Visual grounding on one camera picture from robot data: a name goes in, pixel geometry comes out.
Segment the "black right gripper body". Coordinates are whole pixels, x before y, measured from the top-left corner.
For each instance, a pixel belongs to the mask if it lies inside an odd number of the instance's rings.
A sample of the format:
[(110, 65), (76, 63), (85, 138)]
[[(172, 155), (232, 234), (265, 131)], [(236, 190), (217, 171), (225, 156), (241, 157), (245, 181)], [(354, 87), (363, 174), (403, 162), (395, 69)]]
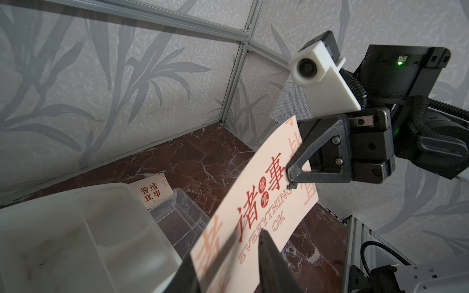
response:
[(386, 107), (348, 113), (352, 179), (383, 183), (395, 170), (391, 114)]

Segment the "beige postcard everything ok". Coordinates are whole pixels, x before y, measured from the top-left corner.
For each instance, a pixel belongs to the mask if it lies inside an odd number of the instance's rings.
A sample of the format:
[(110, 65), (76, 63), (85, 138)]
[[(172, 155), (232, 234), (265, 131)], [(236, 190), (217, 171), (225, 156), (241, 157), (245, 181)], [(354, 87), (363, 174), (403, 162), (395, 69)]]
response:
[(203, 293), (252, 293), (260, 283), (258, 244), (266, 230), (281, 251), (318, 202), (313, 183), (288, 189), (287, 163), (302, 144), (292, 116), (239, 175), (190, 256)]

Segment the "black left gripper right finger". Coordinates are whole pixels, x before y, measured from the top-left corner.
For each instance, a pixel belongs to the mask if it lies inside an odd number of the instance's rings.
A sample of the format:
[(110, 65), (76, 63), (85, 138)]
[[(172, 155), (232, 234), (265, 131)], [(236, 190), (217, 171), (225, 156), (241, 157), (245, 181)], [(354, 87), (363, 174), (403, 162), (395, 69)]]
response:
[(261, 230), (258, 243), (260, 286), (263, 293), (301, 293), (273, 239)]

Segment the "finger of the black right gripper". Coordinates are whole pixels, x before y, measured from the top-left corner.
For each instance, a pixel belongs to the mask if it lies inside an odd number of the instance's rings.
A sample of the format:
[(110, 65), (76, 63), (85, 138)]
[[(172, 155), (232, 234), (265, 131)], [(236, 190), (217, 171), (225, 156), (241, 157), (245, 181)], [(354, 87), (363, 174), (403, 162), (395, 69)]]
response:
[(287, 163), (288, 189), (300, 183), (352, 181), (350, 123), (344, 114), (301, 120), (302, 143)]

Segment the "beige postcard red characters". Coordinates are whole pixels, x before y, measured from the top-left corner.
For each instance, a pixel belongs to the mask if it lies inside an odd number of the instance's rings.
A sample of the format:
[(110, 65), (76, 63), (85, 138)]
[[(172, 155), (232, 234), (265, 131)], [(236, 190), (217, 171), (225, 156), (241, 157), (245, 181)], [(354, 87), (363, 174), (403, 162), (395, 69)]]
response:
[(173, 189), (164, 173), (136, 181), (129, 184), (129, 187), (147, 210), (157, 207), (173, 195)]

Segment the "white plastic drawer organizer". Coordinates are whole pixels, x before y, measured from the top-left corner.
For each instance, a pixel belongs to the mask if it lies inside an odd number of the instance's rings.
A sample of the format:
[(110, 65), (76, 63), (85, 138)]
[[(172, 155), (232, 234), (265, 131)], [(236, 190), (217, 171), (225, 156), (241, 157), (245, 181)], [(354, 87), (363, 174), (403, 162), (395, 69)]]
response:
[(161, 293), (181, 258), (127, 184), (1, 210), (4, 293)]

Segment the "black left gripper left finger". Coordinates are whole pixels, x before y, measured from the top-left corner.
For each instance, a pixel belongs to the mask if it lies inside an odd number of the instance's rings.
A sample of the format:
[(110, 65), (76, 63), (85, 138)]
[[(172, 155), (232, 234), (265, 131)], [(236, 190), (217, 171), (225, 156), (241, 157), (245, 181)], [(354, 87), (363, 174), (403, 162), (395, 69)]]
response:
[(181, 266), (163, 293), (201, 293), (190, 254), (184, 257)]

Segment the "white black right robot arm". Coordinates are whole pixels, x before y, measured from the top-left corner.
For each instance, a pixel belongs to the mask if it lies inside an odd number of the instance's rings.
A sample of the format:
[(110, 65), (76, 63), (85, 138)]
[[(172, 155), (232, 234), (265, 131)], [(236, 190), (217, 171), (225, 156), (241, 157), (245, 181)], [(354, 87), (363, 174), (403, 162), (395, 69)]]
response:
[(289, 61), (311, 119), (286, 167), (289, 188), (306, 183), (381, 184), (396, 158), (437, 178), (469, 166), (468, 111), (429, 97), (451, 57), (444, 47), (370, 45), (355, 72), (337, 45), (311, 41)]

